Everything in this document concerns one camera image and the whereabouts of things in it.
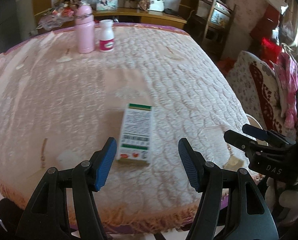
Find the white gloved hand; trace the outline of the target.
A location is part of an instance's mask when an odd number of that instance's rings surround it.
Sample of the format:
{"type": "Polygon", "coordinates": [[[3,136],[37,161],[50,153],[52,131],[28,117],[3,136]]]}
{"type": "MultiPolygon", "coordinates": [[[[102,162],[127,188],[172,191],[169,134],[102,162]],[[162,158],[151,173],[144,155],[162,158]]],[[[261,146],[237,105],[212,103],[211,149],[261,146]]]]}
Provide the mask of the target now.
{"type": "Polygon", "coordinates": [[[289,190],[286,184],[268,178],[265,202],[277,224],[290,224],[298,218],[298,190],[289,190]]]}

